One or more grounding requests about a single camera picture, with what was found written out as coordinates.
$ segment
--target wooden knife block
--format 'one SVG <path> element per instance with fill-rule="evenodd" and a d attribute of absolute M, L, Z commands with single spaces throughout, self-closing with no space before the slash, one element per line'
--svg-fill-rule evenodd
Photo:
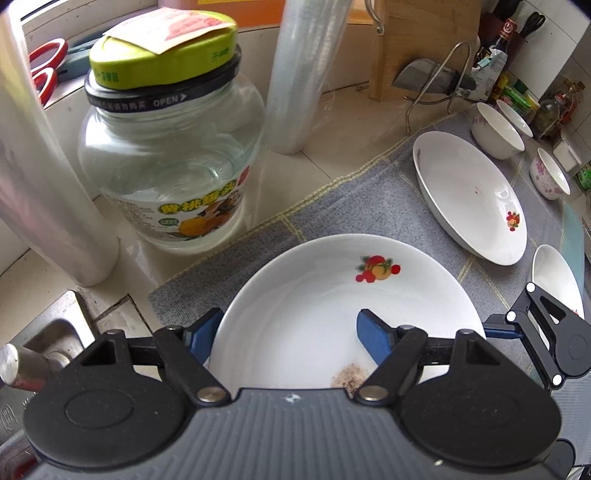
<path fill-rule="evenodd" d="M 413 60 L 426 58 L 441 63 L 462 41 L 470 42 L 473 56 L 476 54 L 480 0 L 375 0 L 374 8 L 384 22 L 385 33 L 374 39 L 369 81 L 369 97 L 373 100 L 415 96 L 392 87 L 394 79 Z M 467 48 L 459 48 L 447 66 L 461 70 L 466 55 Z"/>

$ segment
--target blue gripper pad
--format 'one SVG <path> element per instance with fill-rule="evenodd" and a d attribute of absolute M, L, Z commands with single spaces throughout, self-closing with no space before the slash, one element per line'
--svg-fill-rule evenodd
<path fill-rule="evenodd" d="M 213 339 L 222 317 L 222 309 L 211 309 L 183 333 L 183 343 L 202 365 L 212 353 Z"/>
<path fill-rule="evenodd" d="M 392 330 L 371 310 L 363 309 L 357 315 L 357 338 L 378 365 L 392 353 L 389 335 Z"/>

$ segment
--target white cylinder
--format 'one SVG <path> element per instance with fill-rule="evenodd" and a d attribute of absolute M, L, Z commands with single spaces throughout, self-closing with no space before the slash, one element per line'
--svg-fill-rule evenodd
<path fill-rule="evenodd" d="M 0 218 L 78 285 L 96 285 L 111 273 L 119 242 L 49 126 L 23 45 L 19 19 L 1 13 Z"/>
<path fill-rule="evenodd" d="M 351 0 L 287 0 L 267 96 L 264 143 L 300 151 L 345 31 Z"/>

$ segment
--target soy sauce bottle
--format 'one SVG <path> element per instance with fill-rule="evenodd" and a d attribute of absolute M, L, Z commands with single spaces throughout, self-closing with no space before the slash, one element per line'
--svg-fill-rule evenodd
<path fill-rule="evenodd" d="M 511 41 L 511 36 L 513 32 L 517 28 L 517 24 L 513 22 L 512 19 L 508 18 L 505 20 L 505 24 L 503 28 L 501 28 L 499 35 L 496 39 L 494 39 L 493 43 L 488 45 L 482 46 L 476 55 L 476 60 L 474 62 L 474 66 L 478 66 L 478 64 L 490 57 L 492 55 L 491 50 L 500 50 L 504 53 L 508 52 L 509 42 Z"/>

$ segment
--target white bowl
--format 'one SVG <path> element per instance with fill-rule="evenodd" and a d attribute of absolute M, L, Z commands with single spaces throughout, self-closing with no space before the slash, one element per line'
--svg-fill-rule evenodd
<path fill-rule="evenodd" d="M 523 140 L 509 120 L 485 103 L 476 104 L 470 130 L 481 149 L 499 160 L 525 150 Z"/>
<path fill-rule="evenodd" d="M 558 250 L 550 245 L 538 247 L 531 267 L 531 281 L 560 300 L 584 320 L 579 285 L 568 263 Z"/>
<path fill-rule="evenodd" d="M 550 154 L 543 148 L 530 164 L 530 177 L 535 188 L 548 200 L 556 200 L 562 195 L 570 195 L 569 182 Z"/>
<path fill-rule="evenodd" d="M 503 100 L 496 101 L 496 108 L 503 116 L 509 120 L 511 125 L 513 125 L 517 131 L 521 134 L 522 137 L 525 138 L 534 138 L 534 134 L 531 131 L 530 126 L 525 123 L 525 120 L 521 118 L 521 115 L 518 114 L 515 110 L 513 110 L 509 105 L 507 105 Z"/>
<path fill-rule="evenodd" d="M 361 257 L 376 255 L 392 259 L 398 273 L 378 267 L 387 278 L 359 281 Z M 484 337 L 470 298 L 431 257 L 390 238 L 336 235 L 292 248 L 242 287 L 216 334 L 209 370 L 233 395 L 241 387 L 328 388 L 340 385 L 340 374 L 359 386 L 376 368 L 357 338 L 362 309 L 431 336 L 454 338 L 467 328 Z M 426 367 L 423 379 L 446 371 Z"/>
<path fill-rule="evenodd" d="M 413 147 L 427 205 L 463 248 L 498 265 L 525 252 L 527 226 L 505 176 L 480 150 L 455 135 L 427 132 Z"/>

